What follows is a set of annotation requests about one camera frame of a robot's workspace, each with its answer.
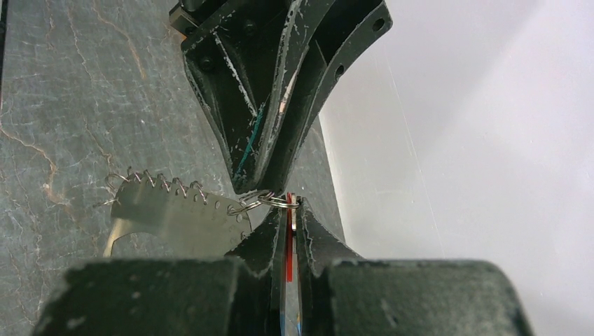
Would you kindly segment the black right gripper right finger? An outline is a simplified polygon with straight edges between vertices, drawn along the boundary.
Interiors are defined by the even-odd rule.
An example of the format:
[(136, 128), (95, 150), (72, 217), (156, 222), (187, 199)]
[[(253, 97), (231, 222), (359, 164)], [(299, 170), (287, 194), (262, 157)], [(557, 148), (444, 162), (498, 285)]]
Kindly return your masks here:
[(482, 260), (371, 260), (300, 200), (296, 248), (304, 335), (532, 335), (518, 294)]

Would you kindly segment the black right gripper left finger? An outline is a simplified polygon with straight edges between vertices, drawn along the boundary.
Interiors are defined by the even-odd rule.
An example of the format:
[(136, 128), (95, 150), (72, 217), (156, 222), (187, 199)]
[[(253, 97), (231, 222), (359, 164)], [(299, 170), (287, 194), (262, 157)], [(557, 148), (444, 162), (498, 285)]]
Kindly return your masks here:
[(286, 211), (220, 258), (109, 259), (69, 269), (34, 335), (281, 335)]

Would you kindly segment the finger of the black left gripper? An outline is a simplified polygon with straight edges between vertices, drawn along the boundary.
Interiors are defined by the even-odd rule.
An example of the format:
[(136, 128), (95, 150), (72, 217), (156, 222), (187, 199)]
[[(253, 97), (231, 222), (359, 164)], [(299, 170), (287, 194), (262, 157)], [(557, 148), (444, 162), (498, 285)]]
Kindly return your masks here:
[(291, 6), (255, 157), (254, 189), (285, 190), (338, 80), (391, 26), (385, 1), (297, 1)]
[(304, 3), (179, 1), (170, 24), (234, 191), (263, 189), (304, 59)]

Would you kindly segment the metal key holder plate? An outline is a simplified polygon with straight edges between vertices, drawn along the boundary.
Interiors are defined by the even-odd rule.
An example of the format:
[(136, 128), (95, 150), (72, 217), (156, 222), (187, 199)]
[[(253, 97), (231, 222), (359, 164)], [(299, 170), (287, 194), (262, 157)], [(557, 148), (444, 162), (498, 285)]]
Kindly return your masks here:
[(182, 258), (221, 256), (252, 232), (248, 212), (259, 206), (293, 210), (298, 197), (276, 196), (269, 190), (250, 192), (239, 200), (207, 192), (199, 181), (185, 184), (178, 177), (127, 169), (110, 173), (106, 184), (115, 192), (107, 201), (112, 229), (103, 255), (130, 234), (146, 233), (164, 241)]

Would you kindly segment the red key tag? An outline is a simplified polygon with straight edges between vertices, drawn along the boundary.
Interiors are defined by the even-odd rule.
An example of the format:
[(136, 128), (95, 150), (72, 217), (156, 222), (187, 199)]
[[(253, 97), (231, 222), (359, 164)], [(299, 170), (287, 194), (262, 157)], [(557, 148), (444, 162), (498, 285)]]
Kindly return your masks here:
[(286, 275), (287, 283), (293, 281), (293, 241), (296, 231), (296, 210), (295, 208), (287, 209), (287, 238), (286, 238)]

